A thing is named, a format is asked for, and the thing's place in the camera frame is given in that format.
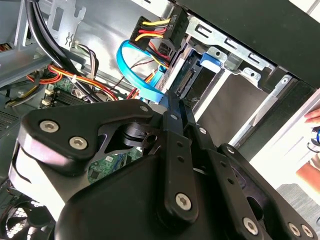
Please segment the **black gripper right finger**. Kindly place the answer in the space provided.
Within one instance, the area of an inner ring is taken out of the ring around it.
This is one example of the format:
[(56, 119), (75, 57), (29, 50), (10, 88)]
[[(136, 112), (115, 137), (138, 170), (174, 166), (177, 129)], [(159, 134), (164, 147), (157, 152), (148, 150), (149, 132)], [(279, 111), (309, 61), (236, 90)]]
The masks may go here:
[(205, 172), (207, 199), (228, 240), (315, 240), (316, 232), (232, 146), (216, 147), (196, 124), (191, 107), (179, 102), (192, 166)]

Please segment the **person's bare hand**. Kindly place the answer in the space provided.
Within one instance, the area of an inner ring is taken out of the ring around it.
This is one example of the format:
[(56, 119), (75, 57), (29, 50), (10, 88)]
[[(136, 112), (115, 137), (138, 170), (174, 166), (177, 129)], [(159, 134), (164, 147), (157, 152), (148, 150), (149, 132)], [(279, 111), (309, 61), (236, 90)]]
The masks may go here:
[(305, 116), (305, 124), (311, 127), (307, 148), (314, 156), (307, 161), (296, 174), (313, 188), (320, 188), (320, 109), (313, 110)]

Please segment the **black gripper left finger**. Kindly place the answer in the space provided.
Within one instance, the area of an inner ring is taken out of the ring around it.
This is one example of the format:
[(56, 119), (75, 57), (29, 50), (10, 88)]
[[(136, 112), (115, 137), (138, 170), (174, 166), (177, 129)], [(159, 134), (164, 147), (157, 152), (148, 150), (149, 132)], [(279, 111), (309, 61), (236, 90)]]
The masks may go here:
[(9, 179), (57, 220), (67, 201), (88, 186), (92, 162), (141, 147), (160, 160), (159, 211), (193, 223), (199, 210), (184, 129), (194, 124), (190, 107), (172, 92), (154, 106), (127, 99), (33, 110), (21, 119)]

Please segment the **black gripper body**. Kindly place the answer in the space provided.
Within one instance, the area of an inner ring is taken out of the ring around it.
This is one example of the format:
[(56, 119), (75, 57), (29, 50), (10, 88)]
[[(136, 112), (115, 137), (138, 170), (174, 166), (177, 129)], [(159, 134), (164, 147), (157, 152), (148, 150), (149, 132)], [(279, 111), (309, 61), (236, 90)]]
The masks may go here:
[(57, 240), (228, 240), (217, 220), (222, 211), (207, 198), (205, 172), (192, 166), (198, 206), (192, 223), (159, 210), (161, 162), (143, 156), (76, 193), (61, 212)]

